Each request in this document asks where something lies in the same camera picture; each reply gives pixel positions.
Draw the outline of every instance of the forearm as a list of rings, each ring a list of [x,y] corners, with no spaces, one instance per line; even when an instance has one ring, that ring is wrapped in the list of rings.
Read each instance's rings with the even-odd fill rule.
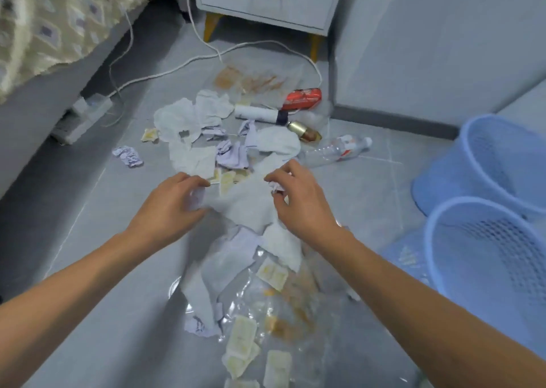
[[[145,258],[121,234],[0,306],[0,386],[30,378],[94,306]]]
[[[345,229],[310,243],[437,388],[539,386],[546,362],[413,279]]]

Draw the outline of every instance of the blue plastic basket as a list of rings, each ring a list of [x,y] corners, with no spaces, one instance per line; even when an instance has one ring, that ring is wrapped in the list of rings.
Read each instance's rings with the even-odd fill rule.
[[[546,358],[546,242],[514,212],[452,198],[381,254]]]
[[[527,219],[546,214],[546,141],[496,115],[466,122],[448,152],[413,180],[412,195],[429,215],[450,198],[498,202]]]

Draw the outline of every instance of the power cord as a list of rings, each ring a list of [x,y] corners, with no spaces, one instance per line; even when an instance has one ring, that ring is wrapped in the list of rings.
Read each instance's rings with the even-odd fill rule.
[[[244,42],[244,43],[239,43],[237,45],[234,45],[234,46],[231,46],[229,49],[226,49],[222,52],[220,52],[216,47],[210,45],[209,43],[205,42],[202,37],[199,35],[199,33],[197,32],[197,28],[195,27],[195,22],[193,20],[193,16],[192,16],[192,10],[191,10],[191,7],[189,5],[189,0],[186,0],[186,3],[188,5],[188,14],[189,14],[189,20],[192,24],[192,28],[193,28],[193,31],[195,32],[195,35],[197,36],[197,38],[206,46],[208,46],[209,48],[211,48],[212,50],[214,50],[216,53],[215,54],[209,54],[209,55],[199,55],[199,56],[194,56],[193,58],[190,58],[188,60],[186,60],[184,63],[182,63],[181,65],[178,65],[177,67],[174,67],[173,69],[170,69],[170,70],[167,70],[165,72],[161,72],[161,73],[158,73],[158,74],[151,74],[151,75],[148,75],[148,76],[142,76],[140,78],[136,78],[136,79],[132,79],[130,81],[127,81],[125,82],[123,85],[121,86],[116,86],[115,82],[113,81],[113,78],[112,78],[112,74],[111,74],[111,68],[112,68],[112,65],[114,65],[115,62],[117,62],[118,60],[120,60],[123,56],[126,55],[126,53],[131,49],[131,47],[133,46],[133,40],[134,40],[134,34],[133,34],[133,25],[131,24],[131,20],[129,19],[129,16],[127,15],[127,11],[124,10],[124,14],[126,16],[126,19],[127,19],[127,22],[129,23],[129,30],[130,30],[130,33],[131,33],[131,41],[129,43],[129,46],[127,47],[127,49],[124,51],[124,53],[121,54],[121,56],[119,56],[118,58],[116,58],[112,63],[110,63],[110,66],[109,66],[109,76],[110,76],[110,81],[113,85],[113,87],[115,88],[114,91],[112,91],[112,93],[110,93],[108,95],[108,97],[112,97],[113,95],[117,94],[119,95],[120,99],[121,98],[121,95],[120,95],[120,92],[127,88],[129,85],[132,85],[133,83],[137,83],[137,82],[143,82],[143,81],[147,81],[147,80],[150,80],[150,79],[155,79],[155,78],[159,78],[161,76],[166,76],[168,74],[172,74],[174,72],[176,72],[177,70],[189,65],[191,62],[195,61],[195,60],[201,60],[201,59],[213,59],[213,58],[218,58],[218,60],[220,62],[223,63],[223,60],[222,60],[222,55],[223,54],[226,54],[228,52],[231,52],[232,50],[235,50],[235,49],[238,49],[240,47],[245,47],[245,46],[250,46],[250,45],[260,45],[262,43],[273,43],[274,45],[278,45],[278,46],[281,46],[283,47],[284,49],[286,49],[288,52],[290,53],[293,53],[293,54],[297,54],[298,56],[301,56],[302,58],[304,58],[305,60],[307,60],[314,68],[315,68],[315,72],[317,72],[317,75],[318,75],[318,78],[319,78],[319,83],[318,83],[318,86],[317,87],[320,87],[322,85],[322,74],[320,73],[320,71],[318,70],[318,67],[317,65],[315,64],[315,62],[313,62],[311,60],[311,58],[309,56],[305,56],[304,54],[302,53],[299,53],[299,52],[296,52],[295,50],[292,50],[290,49],[290,47],[286,46],[285,44],[277,41],[277,40],[257,40],[255,42]],[[123,117],[123,114],[125,112],[125,108],[123,108],[122,110],[122,113],[119,115],[119,117],[111,124],[108,124],[108,125],[105,125],[105,126],[112,126],[112,125],[115,125],[117,124],[121,118]],[[294,111],[294,112],[290,112],[290,115],[293,115],[295,114],[297,111]]]

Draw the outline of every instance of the red package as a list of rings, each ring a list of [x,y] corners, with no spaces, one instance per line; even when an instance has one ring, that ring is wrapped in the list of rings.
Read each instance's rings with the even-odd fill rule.
[[[281,110],[312,108],[321,100],[322,91],[319,88],[298,89],[288,94]]]

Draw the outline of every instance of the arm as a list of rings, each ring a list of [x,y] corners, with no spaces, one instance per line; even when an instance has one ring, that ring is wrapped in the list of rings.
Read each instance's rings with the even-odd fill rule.
[[[200,177],[179,173],[146,199],[126,231],[0,306],[0,386],[31,377],[95,305],[133,268],[178,240],[205,215],[184,210]]]
[[[338,270],[436,388],[544,385],[546,362],[339,227],[308,169],[291,160],[265,180],[288,195],[286,204],[274,194],[279,219]]]

